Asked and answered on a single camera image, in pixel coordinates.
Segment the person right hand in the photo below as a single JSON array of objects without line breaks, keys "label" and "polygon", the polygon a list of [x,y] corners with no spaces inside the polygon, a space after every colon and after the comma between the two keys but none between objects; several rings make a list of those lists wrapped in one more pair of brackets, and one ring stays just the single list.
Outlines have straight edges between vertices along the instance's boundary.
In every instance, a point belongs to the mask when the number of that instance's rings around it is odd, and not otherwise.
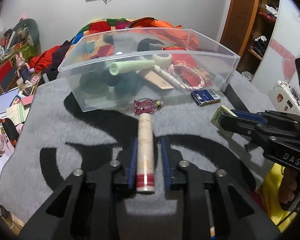
[{"label": "person right hand", "polygon": [[291,170],[290,168],[285,168],[283,172],[283,178],[279,188],[279,202],[287,204],[292,201],[295,197],[294,191],[296,190],[298,184],[296,181],[297,172]]}]

